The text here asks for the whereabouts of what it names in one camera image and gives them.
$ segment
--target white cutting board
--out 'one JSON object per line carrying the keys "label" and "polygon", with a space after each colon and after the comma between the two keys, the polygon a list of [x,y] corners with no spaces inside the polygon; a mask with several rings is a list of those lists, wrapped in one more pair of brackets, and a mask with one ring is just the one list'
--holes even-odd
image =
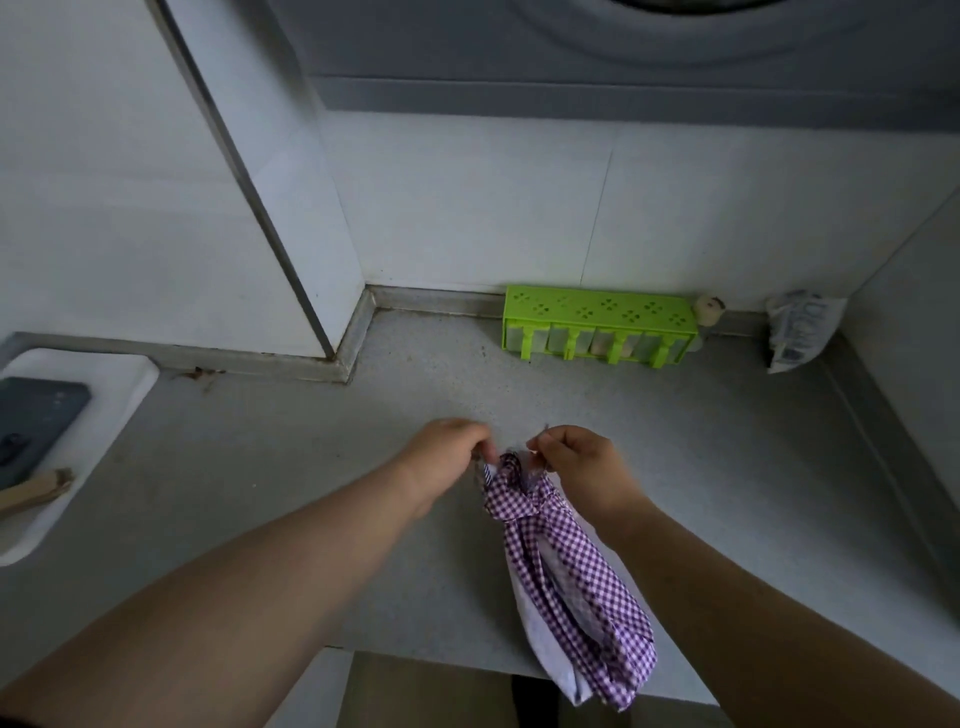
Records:
{"label": "white cutting board", "polygon": [[70,490],[49,503],[0,519],[0,567],[33,551],[83,488],[86,479],[156,383],[160,370],[146,356],[32,349],[20,354],[0,379],[76,381],[90,388],[90,402],[60,436],[36,472],[70,468]]}

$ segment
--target beige round object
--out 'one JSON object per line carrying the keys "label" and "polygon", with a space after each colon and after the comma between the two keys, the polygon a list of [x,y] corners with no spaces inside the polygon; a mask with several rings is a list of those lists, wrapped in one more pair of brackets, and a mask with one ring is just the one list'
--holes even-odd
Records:
{"label": "beige round object", "polygon": [[712,327],[720,321],[726,305],[716,296],[703,295],[693,304],[693,314],[697,317],[697,326]]}

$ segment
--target person's left hand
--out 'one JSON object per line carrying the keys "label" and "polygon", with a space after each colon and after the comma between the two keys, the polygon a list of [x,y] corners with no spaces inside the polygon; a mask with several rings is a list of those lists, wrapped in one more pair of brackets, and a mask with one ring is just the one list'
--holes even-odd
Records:
{"label": "person's left hand", "polygon": [[464,474],[476,451],[488,463],[496,464],[496,448],[487,425],[473,420],[434,420],[391,461],[417,500],[418,517]]}

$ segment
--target green plastic box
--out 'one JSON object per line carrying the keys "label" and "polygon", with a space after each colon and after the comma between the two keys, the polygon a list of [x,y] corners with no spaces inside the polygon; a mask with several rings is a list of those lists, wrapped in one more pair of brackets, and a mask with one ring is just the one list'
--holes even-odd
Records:
{"label": "green plastic box", "polygon": [[679,364],[696,335],[690,304],[675,296],[512,285],[503,307],[503,348],[521,359],[552,353],[659,369]]}

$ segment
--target wooden stick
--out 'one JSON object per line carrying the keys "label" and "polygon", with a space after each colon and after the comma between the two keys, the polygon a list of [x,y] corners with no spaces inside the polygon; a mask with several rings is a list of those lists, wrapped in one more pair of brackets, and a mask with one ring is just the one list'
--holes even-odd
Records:
{"label": "wooden stick", "polygon": [[24,483],[0,491],[0,517],[46,503],[66,493],[73,484],[74,474],[69,468],[60,468],[35,475]]}

